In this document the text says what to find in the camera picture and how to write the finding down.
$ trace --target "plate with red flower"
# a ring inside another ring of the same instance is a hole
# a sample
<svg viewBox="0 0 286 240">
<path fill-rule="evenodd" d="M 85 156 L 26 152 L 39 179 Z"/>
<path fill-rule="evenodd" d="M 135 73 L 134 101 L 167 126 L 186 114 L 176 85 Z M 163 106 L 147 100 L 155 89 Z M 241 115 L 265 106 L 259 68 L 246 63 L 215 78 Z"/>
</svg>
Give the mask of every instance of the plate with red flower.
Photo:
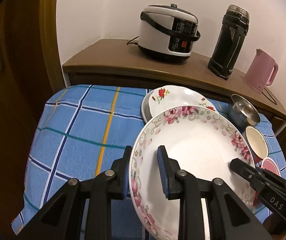
<svg viewBox="0 0 286 240">
<path fill-rule="evenodd" d="M 182 105 L 203 106 L 216 111 L 214 105 L 200 93 L 186 87 L 168 85 L 153 90 L 148 105 L 152 117 L 166 109 Z"/>
<path fill-rule="evenodd" d="M 181 169 L 200 179 L 223 179 L 249 209 L 252 207 L 255 191 L 229 169 L 234 158 L 254 167 L 249 147 L 235 126 L 218 112 L 199 105 L 166 109 L 139 133 L 128 174 L 134 209 L 156 240 L 177 240 L 179 231 L 179 200 L 167 200 L 163 194 L 157 163 L 160 145 Z M 204 199 L 202 209 L 205 239 L 210 239 Z"/>
</svg>

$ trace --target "rice cooker lid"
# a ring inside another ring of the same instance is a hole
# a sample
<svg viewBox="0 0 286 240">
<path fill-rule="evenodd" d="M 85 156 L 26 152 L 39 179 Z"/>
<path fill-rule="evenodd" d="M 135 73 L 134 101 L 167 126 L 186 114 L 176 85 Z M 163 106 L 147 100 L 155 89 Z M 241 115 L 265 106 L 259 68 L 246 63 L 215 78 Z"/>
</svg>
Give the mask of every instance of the rice cooker lid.
<svg viewBox="0 0 286 240">
<path fill-rule="evenodd" d="M 194 14 L 191 14 L 188 11 L 182 10 L 178 8 L 176 4 L 171 3 L 170 6 L 168 5 L 149 5 L 144 8 L 144 12 L 147 13 L 158 13 L 163 15 L 172 16 L 175 18 L 179 18 L 182 20 L 186 20 L 189 22 L 193 22 L 198 24 L 198 19 Z"/>
</svg>

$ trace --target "white wall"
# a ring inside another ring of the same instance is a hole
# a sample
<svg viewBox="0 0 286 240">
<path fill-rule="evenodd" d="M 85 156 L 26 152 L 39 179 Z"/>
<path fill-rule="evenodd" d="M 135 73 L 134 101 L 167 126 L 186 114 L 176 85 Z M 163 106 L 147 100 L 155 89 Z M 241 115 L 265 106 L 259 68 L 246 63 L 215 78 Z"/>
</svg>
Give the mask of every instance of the white wall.
<svg viewBox="0 0 286 240">
<path fill-rule="evenodd" d="M 279 73 L 270 88 L 286 109 L 286 0 L 57 0 L 61 63 L 100 38 L 131 39 L 139 35 L 142 9 L 170 3 L 198 17 L 201 38 L 193 51 L 208 57 L 227 7 L 236 4 L 245 8 L 250 13 L 250 28 L 235 67 L 246 72 L 256 48 L 274 57 Z"/>
<path fill-rule="evenodd" d="M 61 64 L 102 38 L 104 0 L 57 0 L 56 33 Z"/>
</svg>

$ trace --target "blue checkered cloth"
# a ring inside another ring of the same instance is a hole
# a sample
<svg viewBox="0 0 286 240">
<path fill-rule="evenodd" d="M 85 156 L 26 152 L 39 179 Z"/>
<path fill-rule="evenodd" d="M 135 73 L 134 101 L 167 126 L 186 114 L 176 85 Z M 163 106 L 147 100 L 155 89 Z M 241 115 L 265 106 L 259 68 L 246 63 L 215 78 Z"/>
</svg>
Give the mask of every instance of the blue checkered cloth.
<svg viewBox="0 0 286 240">
<path fill-rule="evenodd" d="M 61 90 L 49 99 L 28 158 L 24 208 L 12 223 L 16 234 L 68 179 L 94 178 L 123 156 L 126 145 L 133 146 L 145 125 L 140 107 L 149 91 L 77 85 Z M 210 101 L 228 117 L 227 103 Z M 286 162 L 271 123 L 264 115 L 261 120 L 257 128 L 267 141 L 269 157 L 275 160 L 286 179 Z M 261 222 L 270 214 L 264 206 L 256 207 L 253 212 Z M 114 240 L 153 239 L 142 227 L 130 199 L 112 201 L 111 220 Z"/>
</svg>

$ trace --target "stainless steel bowl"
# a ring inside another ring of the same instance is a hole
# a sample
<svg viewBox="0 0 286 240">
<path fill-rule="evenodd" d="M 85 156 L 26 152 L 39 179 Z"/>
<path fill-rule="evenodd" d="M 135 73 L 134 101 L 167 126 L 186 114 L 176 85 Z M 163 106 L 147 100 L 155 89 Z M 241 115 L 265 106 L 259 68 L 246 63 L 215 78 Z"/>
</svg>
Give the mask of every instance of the stainless steel bowl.
<svg viewBox="0 0 286 240">
<path fill-rule="evenodd" d="M 243 132 L 248 125 L 254 126 L 261 122 L 261 118 L 255 107 L 245 98 L 237 94 L 233 94 L 230 97 L 228 115 L 234 125 L 242 130 L 241 132 Z"/>
</svg>

